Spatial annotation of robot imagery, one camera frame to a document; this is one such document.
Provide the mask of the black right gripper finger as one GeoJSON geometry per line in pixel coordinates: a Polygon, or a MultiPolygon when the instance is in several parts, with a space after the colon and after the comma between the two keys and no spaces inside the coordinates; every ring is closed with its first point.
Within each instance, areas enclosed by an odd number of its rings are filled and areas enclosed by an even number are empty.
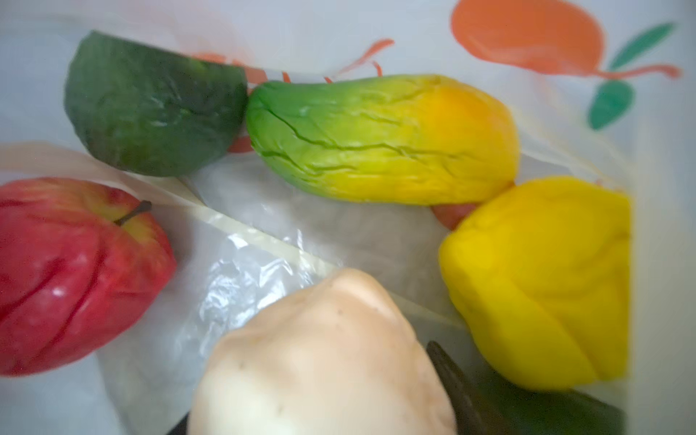
{"type": "Polygon", "coordinates": [[[428,342],[426,352],[451,401],[458,434],[516,434],[501,412],[480,393],[440,344],[428,342]]]}

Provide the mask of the beige pear fruit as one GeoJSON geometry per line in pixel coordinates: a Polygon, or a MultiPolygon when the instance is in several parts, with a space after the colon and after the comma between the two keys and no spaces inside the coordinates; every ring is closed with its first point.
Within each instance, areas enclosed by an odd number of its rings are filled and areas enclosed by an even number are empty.
{"type": "Polygon", "coordinates": [[[370,275],[343,269],[224,335],[191,434],[453,434],[451,401],[411,324],[370,275]]]}

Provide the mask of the green yellow mango fruit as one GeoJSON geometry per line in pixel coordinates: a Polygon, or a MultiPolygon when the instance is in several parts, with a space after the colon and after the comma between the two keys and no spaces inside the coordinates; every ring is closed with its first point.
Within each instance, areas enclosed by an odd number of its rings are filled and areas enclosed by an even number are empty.
{"type": "Polygon", "coordinates": [[[246,128],[273,172],[328,199],[482,203],[512,184],[520,163],[509,109],[437,74],[264,83],[246,128]]]}

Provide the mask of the yellow plastic bag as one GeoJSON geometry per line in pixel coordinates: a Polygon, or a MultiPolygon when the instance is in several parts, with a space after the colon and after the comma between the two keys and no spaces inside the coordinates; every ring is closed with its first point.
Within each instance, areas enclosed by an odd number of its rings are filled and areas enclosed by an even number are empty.
{"type": "Polygon", "coordinates": [[[520,434],[695,431],[695,5],[522,3],[518,53],[460,45],[467,1],[5,1],[1,179],[93,179],[162,206],[179,269],[145,317],[81,362],[1,383],[9,434],[164,434],[181,427],[217,340],[341,266],[386,287],[422,342],[436,341],[520,434]],[[570,175],[634,199],[632,349],[626,380],[528,393],[485,364],[440,278],[445,228],[427,208],[350,204],[287,185],[251,152],[183,179],[90,157],[63,108],[68,65],[92,30],[242,63],[248,81],[320,83],[443,74],[495,95],[520,133],[519,178],[570,175]],[[573,60],[572,52],[582,54],[573,60]],[[540,74],[545,61],[559,74],[540,74]]]}

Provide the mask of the red apple fruit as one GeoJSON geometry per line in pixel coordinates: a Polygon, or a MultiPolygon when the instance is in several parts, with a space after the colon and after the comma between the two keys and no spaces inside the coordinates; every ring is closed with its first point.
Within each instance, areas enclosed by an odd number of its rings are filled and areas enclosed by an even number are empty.
{"type": "Polygon", "coordinates": [[[1,373],[76,362],[141,319],[177,262],[152,203],[92,181],[1,188],[1,373]]]}

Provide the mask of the dark green fruit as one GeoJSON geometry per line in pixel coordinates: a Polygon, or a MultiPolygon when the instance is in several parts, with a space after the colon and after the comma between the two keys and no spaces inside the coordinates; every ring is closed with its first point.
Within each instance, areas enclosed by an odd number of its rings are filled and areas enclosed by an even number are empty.
{"type": "Polygon", "coordinates": [[[181,177],[225,156],[247,102],[239,67],[91,32],[70,62],[63,108],[95,159],[181,177]]]}

